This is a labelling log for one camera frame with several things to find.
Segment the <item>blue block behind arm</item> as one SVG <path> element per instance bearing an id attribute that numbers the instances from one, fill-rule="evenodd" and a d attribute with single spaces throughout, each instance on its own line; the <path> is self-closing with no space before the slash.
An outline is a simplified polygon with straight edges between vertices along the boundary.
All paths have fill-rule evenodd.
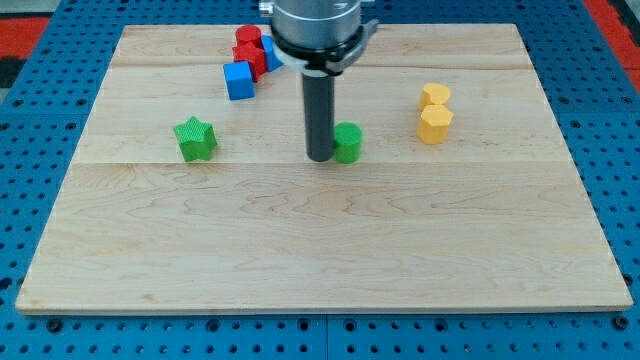
<path id="1" fill-rule="evenodd" d="M 270 35 L 262 35 L 261 42 L 265 52 L 267 71 L 273 72 L 279 69 L 283 63 L 276 55 L 273 38 Z"/>

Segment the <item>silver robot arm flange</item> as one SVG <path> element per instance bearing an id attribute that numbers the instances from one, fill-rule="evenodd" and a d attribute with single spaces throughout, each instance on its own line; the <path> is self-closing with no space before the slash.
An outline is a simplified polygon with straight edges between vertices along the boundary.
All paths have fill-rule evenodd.
<path id="1" fill-rule="evenodd" d="M 364 54 L 379 21 L 363 21 L 361 0 L 260 1 L 274 53 L 308 77 L 341 75 Z"/>

